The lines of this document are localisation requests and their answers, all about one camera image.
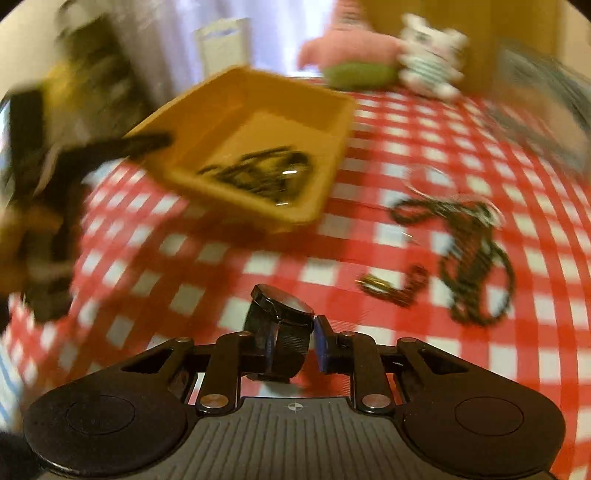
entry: metal rivet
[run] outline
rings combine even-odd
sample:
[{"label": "metal rivet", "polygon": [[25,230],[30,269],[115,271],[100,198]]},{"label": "metal rivet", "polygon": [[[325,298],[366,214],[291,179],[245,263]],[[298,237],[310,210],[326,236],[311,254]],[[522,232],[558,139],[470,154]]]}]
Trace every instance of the metal rivet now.
[{"label": "metal rivet", "polygon": [[341,347],[347,348],[353,342],[354,336],[355,332],[340,332],[337,336],[337,342]]},{"label": "metal rivet", "polygon": [[216,408],[224,408],[229,402],[230,401],[225,395],[220,395],[217,393],[205,395],[199,400],[201,405],[203,405],[205,408],[211,408],[212,410]]},{"label": "metal rivet", "polygon": [[379,393],[373,393],[371,395],[366,395],[363,397],[361,401],[367,408],[371,408],[372,410],[377,410],[379,408],[386,408],[392,402],[386,395],[382,395]]}]

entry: red and white checkered tablecloth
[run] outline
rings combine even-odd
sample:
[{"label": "red and white checkered tablecloth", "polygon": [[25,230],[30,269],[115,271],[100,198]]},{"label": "red and white checkered tablecloth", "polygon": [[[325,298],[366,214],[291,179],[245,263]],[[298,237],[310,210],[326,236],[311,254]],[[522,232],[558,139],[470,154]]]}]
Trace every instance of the red and white checkered tablecloth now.
[{"label": "red and white checkered tablecloth", "polygon": [[[387,345],[414,336],[541,391],[567,423],[554,473],[590,480],[590,189],[495,140],[483,127],[482,105],[472,100],[449,107],[404,92],[355,96],[354,131],[324,213],[293,233],[265,236],[187,207],[129,164],[116,168],[88,200],[70,316],[35,327],[14,305],[4,345],[25,397],[172,337],[212,343],[241,330],[252,287],[268,283],[325,314],[336,331],[368,333]],[[409,194],[404,178],[419,164],[447,176],[427,172],[417,187],[487,196],[506,217],[496,238],[513,262],[517,290],[510,315],[495,327],[450,320],[450,293],[436,276],[449,241],[441,222],[407,231],[388,218],[384,207]],[[433,276],[409,310],[355,285],[368,271],[400,284],[417,260]],[[504,284],[500,271],[492,275],[490,308],[500,302]],[[341,378],[322,377],[314,363],[309,355],[293,385],[245,380],[243,394],[343,390]]]}]

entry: pink plush toy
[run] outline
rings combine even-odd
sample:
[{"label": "pink plush toy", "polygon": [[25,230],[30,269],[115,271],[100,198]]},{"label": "pink plush toy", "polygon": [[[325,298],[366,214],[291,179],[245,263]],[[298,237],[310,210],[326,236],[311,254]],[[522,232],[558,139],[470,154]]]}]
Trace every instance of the pink plush toy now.
[{"label": "pink plush toy", "polygon": [[402,42],[371,30],[355,0],[336,0],[324,35],[301,48],[298,68],[318,66],[329,85],[339,89],[377,87],[395,80]]}]

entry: striped plush toy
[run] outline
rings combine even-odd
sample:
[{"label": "striped plush toy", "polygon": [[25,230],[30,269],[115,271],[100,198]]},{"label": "striped plush toy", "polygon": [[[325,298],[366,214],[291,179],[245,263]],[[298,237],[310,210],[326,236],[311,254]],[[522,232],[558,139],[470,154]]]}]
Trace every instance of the striped plush toy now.
[{"label": "striped plush toy", "polygon": [[458,54],[466,47],[467,37],[456,30],[430,28],[416,15],[407,14],[402,19],[405,28],[401,39],[406,43],[406,53],[400,63],[406,69],[400,72],[400,80],[419,95],[455,102],[460,92],[452,83],[463,78],[458,71]]}]

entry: orange plastic tray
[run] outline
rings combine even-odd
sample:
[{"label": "orange plastic tray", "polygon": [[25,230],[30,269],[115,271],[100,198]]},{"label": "orange plastic tray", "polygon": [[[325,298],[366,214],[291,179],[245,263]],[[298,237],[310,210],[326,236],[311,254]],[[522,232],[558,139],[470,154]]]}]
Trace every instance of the orange plastic tray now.
[{"label": "orange plastic tray", "polygon": [[[316,220],[343,158],[355,100],[299,80],[236,67],[164,105],[130,133],[168,130],[174,144],[142,159],[156,181],[203,205],[269,231]],[[313,172],[296,201],[270,201],[197,175],[255,151],[289,145],[309,154]]]}]

